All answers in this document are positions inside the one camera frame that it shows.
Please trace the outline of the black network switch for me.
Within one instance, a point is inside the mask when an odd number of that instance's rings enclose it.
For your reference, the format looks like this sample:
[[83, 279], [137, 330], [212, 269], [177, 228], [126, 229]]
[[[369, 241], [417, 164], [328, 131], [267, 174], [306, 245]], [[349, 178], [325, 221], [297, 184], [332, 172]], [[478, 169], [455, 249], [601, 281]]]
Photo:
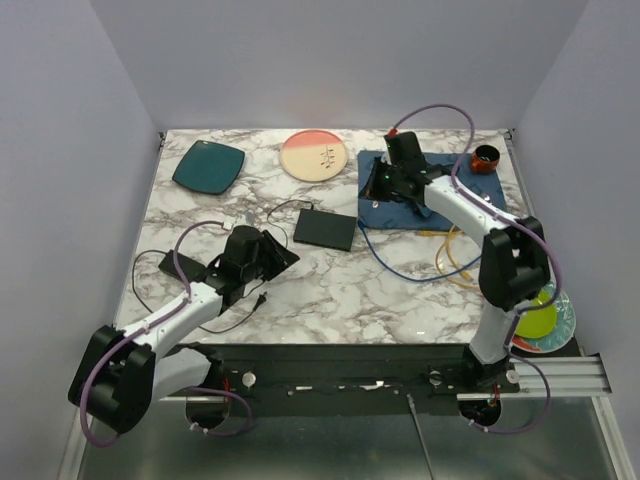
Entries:
[[293, 241], [316, 247], [349, 252], [357, 219], [315, 209], [301, 209]]

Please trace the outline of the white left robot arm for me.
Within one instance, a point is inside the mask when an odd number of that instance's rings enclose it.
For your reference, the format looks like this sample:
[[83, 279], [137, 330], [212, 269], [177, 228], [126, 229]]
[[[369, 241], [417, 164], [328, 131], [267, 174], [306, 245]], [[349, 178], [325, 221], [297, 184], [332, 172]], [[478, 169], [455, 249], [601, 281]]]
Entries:
[[169, 258], [184, 292], [146, 318], [118, 330], [104, 325], [91, 336], [68, 391], [81, 417], [117, 434], [136, 426], [150, 404], [185, 388], [214, 393], [220, 368], [195, 346], [180, 342], [233, 306], [253, 281], [270, 281], [299, 261], [269, 231], [241, 225], [208, 265], [190, 268], [173, 251]]

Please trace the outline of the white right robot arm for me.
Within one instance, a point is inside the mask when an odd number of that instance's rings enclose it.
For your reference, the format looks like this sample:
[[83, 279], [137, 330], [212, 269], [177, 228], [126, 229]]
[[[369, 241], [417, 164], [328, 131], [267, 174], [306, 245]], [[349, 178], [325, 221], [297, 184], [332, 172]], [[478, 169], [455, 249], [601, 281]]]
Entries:
[[374, 160], [359, 196], [377, 202], [411, 203], [442, 215], [481, 248], [479, 287], [484, 297], [480, 325], [469, 344], [475, 358], [460, 367], [460, 379], [480, 392], [496, 380], [493, 364], [507, 356], [520, 317], [551, 279], [541, 223], [517, 218], [458, 181], [457, 168], [428, 163], [413, 132], [391, 130], [387, 152]]

